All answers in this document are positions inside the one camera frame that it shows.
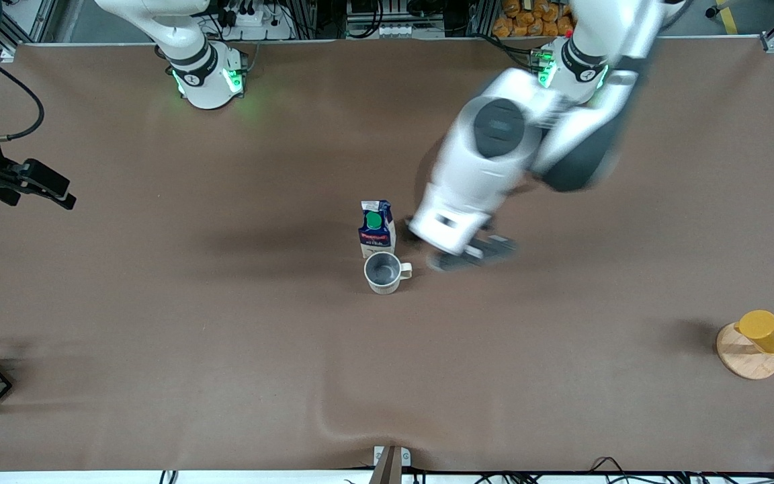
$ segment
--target yellow cup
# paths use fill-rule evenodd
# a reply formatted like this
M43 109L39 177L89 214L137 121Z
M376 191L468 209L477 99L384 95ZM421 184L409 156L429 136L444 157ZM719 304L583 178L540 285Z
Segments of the yellow cup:
M743 316L734 326L762 353L774 355L774 314L762 309Z

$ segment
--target white mug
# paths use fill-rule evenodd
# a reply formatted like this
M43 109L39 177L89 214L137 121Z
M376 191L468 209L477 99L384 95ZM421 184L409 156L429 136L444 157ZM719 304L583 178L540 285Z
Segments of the white mug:
M375 252L366 258L363 275L373 291L391 294L399 288L399 281L411 278L411 263L402 263L390 252Z

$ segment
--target milk carton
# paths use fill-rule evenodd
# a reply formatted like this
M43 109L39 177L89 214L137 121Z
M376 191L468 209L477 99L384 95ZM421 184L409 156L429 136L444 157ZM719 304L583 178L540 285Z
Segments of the milk carton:
M363 258L375 252L396 251L396 225L390 212L390 202L375 200L360 202L363 208L363 226L357 232Z

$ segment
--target wooden circular base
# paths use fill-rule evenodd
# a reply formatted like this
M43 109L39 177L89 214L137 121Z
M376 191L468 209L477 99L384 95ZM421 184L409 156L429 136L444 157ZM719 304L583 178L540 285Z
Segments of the wooden circular base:
M728 370L743 378L763 380L774 373L774 355L761 353L747 337L737 333L734 323L718 332L716 353Z

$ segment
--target brown table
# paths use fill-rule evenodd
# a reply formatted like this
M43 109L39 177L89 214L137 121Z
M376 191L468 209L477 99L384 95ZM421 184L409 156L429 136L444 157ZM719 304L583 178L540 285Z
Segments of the brown table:
M663 40L596 190L498 212L507 264L369 292L359 201L415 209L509 59L480 41L265 46L191 108L147 46L22 47L9 143L73 180L0 203L0 469L300 469L374 444L431 469L774 469L774 376L713 355L774 311L774 55ZM34 117L0 76L0 131Z

